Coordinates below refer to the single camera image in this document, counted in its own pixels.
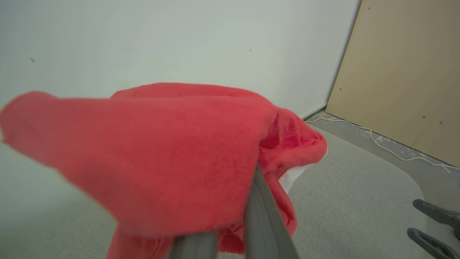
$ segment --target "power cord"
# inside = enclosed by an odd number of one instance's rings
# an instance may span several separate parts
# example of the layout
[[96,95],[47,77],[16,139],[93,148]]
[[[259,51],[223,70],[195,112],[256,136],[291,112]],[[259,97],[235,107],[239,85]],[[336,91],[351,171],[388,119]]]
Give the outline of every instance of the power cord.
[[332,119],[326,119],[326,118],[318,118],[314,121],[305,121],[307,123],[313,123],[315,121],[318,121],[318,120],[328,120],[328,121],[343,121],[343,122],[346,122],[346,123],[349,123],[355,127],[358,127],[358,128],[361,128],[361,129],[365,129],[365,130],[369,130],[370,131],[370,137],[371,139],[375,142],[375,144],[377,144],[377,146],[389,151],[390,153],[392,153],[393,155],[395,155],[397,158],[401,159],[402,161],[411,161],[411,160],[416,160],[416,159],[421,159],[421,160],[425,160],[426,162],[432,164],[432,165],[435,165],[435,166],[440,166],[440,167],[449,167],[449,168],[453,168],[453,169],[457,169],[460,171],[459,168],[455,167],[455,166],[450,166],[450,165],[438,165],[438,164],[434,164],[432,162],[430,162],[429,160],[425,159],[425,158],[422,158],[422,157],[414,157],[414,158],[411,158],[411,159],[404,159],[404,158],[401,158],[400,156],[396,155],[393,151],[391,151],[390,149],[384,147],[384,146],[381,146],[374,138],[372,138],[372,130],[371,129],[368,129],[368,128],[364,128],[364,127],[361,127],[361,126],[358,126],[358,125],[355,125],[349,121],[346,121],[346,120],[332,120]]

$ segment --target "red cloth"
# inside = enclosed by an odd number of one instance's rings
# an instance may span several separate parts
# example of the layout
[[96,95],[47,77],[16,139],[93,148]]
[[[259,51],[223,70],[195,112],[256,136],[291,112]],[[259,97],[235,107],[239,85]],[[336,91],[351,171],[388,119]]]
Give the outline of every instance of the red cloth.
[[109,259],[164,258],[175,235],[219,229],[243,253],[243,212],[258,162],[287,229],[293,205],[278,178],[318,162],[325,139],[250,91],[158,83],[110,99],[17,97],[0,114],[4,142],[57,169],[119,222]]

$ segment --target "gray concrete floor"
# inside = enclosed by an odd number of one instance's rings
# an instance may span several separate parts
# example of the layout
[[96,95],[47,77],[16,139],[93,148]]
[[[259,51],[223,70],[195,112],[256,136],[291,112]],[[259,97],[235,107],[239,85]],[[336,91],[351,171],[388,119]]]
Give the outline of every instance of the gray concrete floor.
[[[328,113],[320,112],[307,121],[313,121],[317,118],[339,119]],[[390,152],[377,146],[374,141],[370,139],[369,131],[357,128],[345,122],[318,120],[311,123],[311,125],[327,131],[394,164],[409,174],[418,183],[426,201],[448,210],[460,212],[460,171],[434,166],[420,159],[412,161],[400,160]],[[372,137],[376,139],[379,144],[385,146],[404,159],[424,157],[432,163],[446,165],[446,163],[442,161],[379,134],[373,133]],[[460,253],[460,241],[454,237],[453,230],[450,226],[441,225],[429,218],[428,234],[450,245]]]

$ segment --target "wooden panel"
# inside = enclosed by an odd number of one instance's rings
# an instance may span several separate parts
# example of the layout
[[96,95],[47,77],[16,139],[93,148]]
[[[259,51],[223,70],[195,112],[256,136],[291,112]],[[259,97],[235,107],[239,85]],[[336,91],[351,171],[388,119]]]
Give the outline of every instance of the wooden panel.
[[460,167],[460,80],[412,148]]
[[364,0],[326,112],[412,146],[458,82],[459,12],[458,0]]

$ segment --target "white wall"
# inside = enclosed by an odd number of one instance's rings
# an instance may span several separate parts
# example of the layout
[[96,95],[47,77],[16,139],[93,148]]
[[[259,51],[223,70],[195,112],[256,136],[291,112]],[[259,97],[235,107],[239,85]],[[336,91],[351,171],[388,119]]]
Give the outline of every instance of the white wall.
[[[303,116],[328,99],[357,4],[2,0],[0,106],[30,90],[109,97],[194,82],[249,89]],[[32,217],[77,193],[4,145],[0,166],[0,218]]]

